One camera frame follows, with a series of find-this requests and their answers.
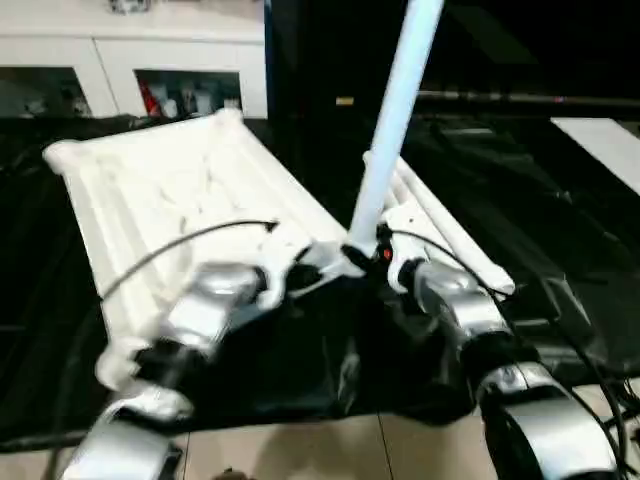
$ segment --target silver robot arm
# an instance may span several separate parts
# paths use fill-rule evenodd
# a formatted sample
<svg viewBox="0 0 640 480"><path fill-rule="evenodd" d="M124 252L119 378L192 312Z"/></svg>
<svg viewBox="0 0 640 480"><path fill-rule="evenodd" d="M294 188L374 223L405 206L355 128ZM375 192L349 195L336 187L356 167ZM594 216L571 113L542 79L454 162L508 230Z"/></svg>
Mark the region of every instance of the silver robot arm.
<svg viewBox="0 0 640 480"><path fill-rule="evenodd" d="M471 275L425 259L399 271L400 283L438 317L458 353L501 480L619 478L598 423L518 341Z"/></svg>
<svg viewBox="0 0 640 480"><path fill-rule="evenodd" d="M158 340L139 352L139 371L99 416L63 480L172 480L182 452L154 426L191 415L195 382L232 324L263 313L256 299L264 290L259 268L204 265L162 319Z"/></svg>

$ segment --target tile floor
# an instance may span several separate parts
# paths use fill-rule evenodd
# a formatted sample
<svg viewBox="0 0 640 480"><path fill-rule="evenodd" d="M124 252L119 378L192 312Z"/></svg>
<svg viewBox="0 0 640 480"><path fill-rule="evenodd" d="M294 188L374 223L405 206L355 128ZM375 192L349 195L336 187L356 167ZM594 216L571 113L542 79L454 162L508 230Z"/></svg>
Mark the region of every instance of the tile floor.
<svg viewBox="0 0 640 480"><path fill-rule="evenodd" d="M609 411L594 387L580 389L601 415ZM393 415L337 422L269 425L198 432L176 439L186 454L179 480L213 480L227 468L256 480L495 480L482 422L472 415L430 428ZM69 458L71 451L65 451ZM630 445L629 463L640 468ZM40 479L45 452L0 455L0 479Z"/></svg>

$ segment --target white cabinet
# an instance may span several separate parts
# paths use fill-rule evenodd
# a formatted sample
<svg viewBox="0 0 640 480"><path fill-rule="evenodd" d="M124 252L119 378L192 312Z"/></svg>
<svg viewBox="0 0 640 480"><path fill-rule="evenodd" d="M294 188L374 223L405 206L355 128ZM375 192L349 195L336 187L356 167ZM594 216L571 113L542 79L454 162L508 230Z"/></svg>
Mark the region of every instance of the white cabinet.
<svg viewBox="0 0 640 480"><path fill-rule="evenodd" d="M202 92L205 111L231 103L242 107L245 117L267 116L264 45L96 40L96 46L121 113L150 113L143 102L144 86L164 97L158 101L175 98L182 113L193 112L185 97Z"/></svg>
<svg viewBox="0 0 640 480"><path fill-rule="evenodd" d="M255 0L164 0L124 16L109 12L107 0L8 2L0 14L0 116L37 108L39 98L53 115L83 103L80 113L95 117L147 115L154 87L151 96L173 100L178 113L231 104L264 118L263 14Z"/></svg>
<svg viewBox="0 0 640 480"><path fill-rule="evenodd" d="M72 104L82 101L90 109L86 114L118 113L93 40L0 38L0 116L27 114L29 108L72 114Z"/></svg>

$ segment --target wire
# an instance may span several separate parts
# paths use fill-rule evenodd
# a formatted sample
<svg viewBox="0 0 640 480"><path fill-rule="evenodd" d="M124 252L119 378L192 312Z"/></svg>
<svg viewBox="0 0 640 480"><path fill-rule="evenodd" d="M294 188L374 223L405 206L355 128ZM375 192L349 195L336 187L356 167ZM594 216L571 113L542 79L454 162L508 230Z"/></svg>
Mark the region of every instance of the wire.
<svg viewBox="0 0 640 480"><path fill-rule="evenodd" d="M554 309L556 310L556 315L553 319L551 319L551 317L547 317L547 321L549 322L549 325L555 328L556 332L560 335L560 337L573 349L573 351L576 353L576 355L582 361L582 363L584 363L587 369L590 370L591 375L596 379L596 382L600 386L600 389L602 390L602 393L607 403L609 404L609 408L611 409L612 416L615 419L615 426L618 433L618 445L617 445L617 449L614 448L614 452L617 452L616 457L617 457L617 462L619 466L618 468L620 468L626 463L627 449L628 449L627 430L625 428L624 419L620 411L620 405L618 405L618 401L616 399L615 394L613 393L611 387L609 386L605 378L600 373L600 369L598 368L598 366L593 362L593 360L591 360L588 357L588 355L583 350L583 348L580 345L578 345L578 343L573 339L571 334L569 334L569 332L564 328L562 323L560 323L560 321L558 320L560 317L560 306L558 305L558 301L555 293L544 282L540 282L540 284L543 290L545 291L545 293L547 294L547 297L551 301Z"/></svg>
<svg viewBox="0 0 640 480"><path fill-rule="evenodd" d="M640 416L640 398L638 398L634 392L629 380L625 380L622 384L614 384L612 390L618 399L618 403L625 408L624 412L622 412L623 421L628 422L629 420L633 420ZM609 418L604 422L604 424L607 428L615 427L615 417Z"/></svg>
<svg viewBox="0 0 640 480"><path fill-rule="evenodd" d="M187 243L195 238L207 235L209 233L224 230L227 228L235 228L241 226L250 226L250 225L260 225L266 228L268 232L271 232L277 225L278 222L267 222L263 220L238 220L234 222L221 223L218 225L213 225L207 228L203 228L201 230L197 230L195 232L189 233L188 235L184 235L183 237L177 238L166 245L160 247L159 249L145 255L142 259L136 262L131 268L129 268L122 276L120 276L117 280L115 280L109 288L105 290L102 299L98 299L98 301L94 302L93 305L89 308L87 314L82 319L80 326L76 332L75 337L71 341L71 347L69 349L69 354L67 355L67 361L63 368L62 377L60 378L60 384L58 388L58 394L56 396L56 401L54 404L53 410L53 426L52 426L52 437L57 439L61 432L64 430L64 421L67 416L67 409L69 407L69 398L71 396L71 391L73 388L75 376L77 374L77 368L80 364L80 354L82 352L82 346L86 343L89 334L93 330L93 326L96 325L95 320L99 318L99 309L100 305L109 298L113 296L114 293L118 291L118 289L124 284L127 280L129 280L133 275L135 275L139 270L143 267L151 263L153 260L158 258L160 255L172 250L184 243ZM58 463L61 451L61 443L56 442L54 447L51 449L51 454L49 455L49 460L47 462L47 467L43 474L43 480L55 480L56 473L58 470Z"/></svg>
<svg viewBox="0 0 640 480"><path fill-rule="evenodd" d="M506 297L509 297L511 295L506 293L506 292L501 292L499 290L495 290L494 288L491 288L480 277L480 275L478 275L478 273L476 273L471 267L469 267L469 265L467 265L465 262L463 262L460 258L458 258L453 253L449 252L443 246L438 245L436 242L434 242L433 240L428 239L427 237L424 237L422 235L419 235L417 233L410 232L410 231L407 231L407 230L392 230L389 227L384 226L382 231L381 231L381 233L383 235L385 233L391 233L392 235L398 234L398 235L405 235L405 236L408 236L408 237L413 237L413 238L416 238L418 240L421 240L421 241L425 242L426 244L428 244L428 245L434 247L435 249L437 249L438 251L444 253L449 258L451 258L452 260L454 260L458 264L460 264L460 266L462 268L464 268L464 270L466 270L466 272L469 275L471 275L475 279L476 282L478 282L478 285L480 285L480 287L482 287L483 289L485 289L487 291L487 294L491 297L491 299L496 304L496 307L502 313L502 310L500 308L500 301L498 299L498 295L505 295ZM611 409L611 412L613 414L613 418L615 419L615 426L616 426L617 433L618 433L618 444L617 445L616 445L613 437L611 436L611 433L609 432L609 429L605 426L605 424L602 422L602 420L600 420L600 418L595 414L595 412L593 412L593 410L590 407L586 406L586 403L582 399L580 399L578 401L583 407L586 406L587 411L592 414L594 419L596 419L596 421L598 422L598 425L600 426L600 428L602 428L605 436L607 437L607 440L609 441L609 444L611 445L611 449L613 450L614 455L616 457L616 463L618 464L618 469L621 472L623 472L625 470L628 470L629 467L626 464L626 458L627 458L627 435L626 435L624 421L623 421L623 418L622 418L622 414L620 412L620 407L618 405L618 402L616 401L616 398L615 398L613 392L611 391L611 388L609 387L609 385L607 384L607 382L605 381L603 376L600 374L600 370L598 369L598 367L587 356L587 354L582 349L582 347L580 345L578 345L578 343L571 337L571 335L566 331L566 329L558 321L558 317L560 316L560 308L558 306L556 296L553 293L553 291L551 289L549 289L548 285L544 284L543 282L541 282L541 283L542 283L543 289L545 290L545 293L547 293L547 296L551 300L551 302L552 302L552 304L553 304L553 306L554 306L554 308L556 310L556 317L553 318L553 320L551 318L549 318L549 317L546 317L547 321L549 322L550 325L552 325L556 329L556 332L563 338L563 340L575 351L575 353L578 356L578 358L582 361L582 363L585 364L587 369L590 370L591 374L593 375L593 377L596 379L596 382L600 386L600 389L602 390L602 393L604 394L605 399L607 400L607 403L609 404L609 408ZM517 330L516 330L515 325L513 324L513 322L510 321L506 315L503 315L503 316L504 316L505 321L507 322L507 324L509 325L509 327L513 331L514 335L517 335ZM578 395L575 392L573 392L573 390L571 390L569 388L568 391L572 394L572 396L574 398L577 399Z"/></svg>

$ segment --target black table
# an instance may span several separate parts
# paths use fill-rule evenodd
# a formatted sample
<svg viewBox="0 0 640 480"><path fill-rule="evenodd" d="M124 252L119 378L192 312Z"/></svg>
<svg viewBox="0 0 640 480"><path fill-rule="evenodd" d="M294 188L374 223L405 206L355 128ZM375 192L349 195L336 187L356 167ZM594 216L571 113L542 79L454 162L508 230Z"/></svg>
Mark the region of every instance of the black table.
<svg viewBox="0 0 640 480"><path fill-rule="evenodd" d="M4 288L0 320L0 449L51 444L56 387L70 341L95 288L64 182L41 151L160 120L0 121L0 212ZM270 124L248 121L291 173L348 226L374 123L361 118ZM470 134L486 128L484 134ZM506 302L519 332L564 382L591 379L549 328L558 318L614 377L640 372L638 198L544 120L415 119L403 156L489 256L514 278ZM364 291L354 287L365 297ZM199 392L198 415L176 431L394 411L446 423L471 408L451 352L436 337L407 344L379 300L355 310L335 301L287 305L228 339ZM348 321L338 322L340 316ZM107 392L94 377L106 344L102 319L84 346L67 440L77 441ZM345 404L334 382L347 354L361 356Z"/></svg>

